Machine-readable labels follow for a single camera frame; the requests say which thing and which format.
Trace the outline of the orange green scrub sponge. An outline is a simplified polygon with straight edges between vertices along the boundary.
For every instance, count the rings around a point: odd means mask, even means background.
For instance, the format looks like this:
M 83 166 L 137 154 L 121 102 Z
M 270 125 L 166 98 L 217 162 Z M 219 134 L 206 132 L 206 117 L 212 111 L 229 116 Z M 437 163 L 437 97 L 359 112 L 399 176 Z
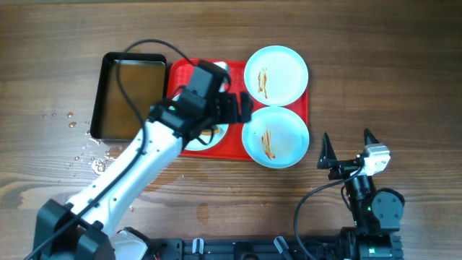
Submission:
M 212 134 L 218 134 L 221 131 L 220 127 L 218 125 L 214 125 L 210 129 L 205 129 L 201 132 L 201 135 L 204 136 L 211 136 Z

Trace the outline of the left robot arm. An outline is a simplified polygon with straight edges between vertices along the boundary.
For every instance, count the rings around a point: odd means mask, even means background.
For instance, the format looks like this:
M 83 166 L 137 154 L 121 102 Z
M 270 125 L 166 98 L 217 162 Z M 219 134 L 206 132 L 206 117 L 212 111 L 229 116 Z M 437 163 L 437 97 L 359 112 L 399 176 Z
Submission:
M 186 145 L 215 124 L 247 123 L 253 101 L 218 92 L 204 98 L 187 90 L 155 105 L 136 138 L 106 172 L 65 204 L 47 201 L 39 210 L 29 259 L 120 259 L 113 235 L 141 191 Z

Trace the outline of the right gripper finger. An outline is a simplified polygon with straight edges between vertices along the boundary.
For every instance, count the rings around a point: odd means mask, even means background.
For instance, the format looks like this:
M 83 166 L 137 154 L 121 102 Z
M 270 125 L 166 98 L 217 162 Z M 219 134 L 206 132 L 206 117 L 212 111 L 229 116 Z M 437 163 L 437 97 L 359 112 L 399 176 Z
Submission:
M 370 144 L 379 144 L 380 142 L 375 138 L 375 136 L 372 134 L 371 130 L 366 128 L 364 130 L 364 139 L 365 139 L 365 145 L 370 145 Z
M 331 145 L 328 134 L 323 134 L 321 153 L 318 159 L 317 169 L 329 169 L 337 166 L 337 158 Z

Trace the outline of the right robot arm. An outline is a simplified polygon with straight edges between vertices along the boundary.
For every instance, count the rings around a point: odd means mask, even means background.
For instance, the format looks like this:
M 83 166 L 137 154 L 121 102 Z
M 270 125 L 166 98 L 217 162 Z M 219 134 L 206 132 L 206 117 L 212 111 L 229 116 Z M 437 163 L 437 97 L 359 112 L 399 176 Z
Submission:
M 400 230 L 404 197 L 391 188 L 377 189 L 372 177 L 385 170 L 391 159 L 387 146 L 369 129 L 364 130 L 365 148 L 352 160 L 338 160 L 327 134 L 317 168 L 328 169 L 328 179 L 342 180 L 354 227 L 343 227 L 336 243 L 339 259 L 402 259 Z

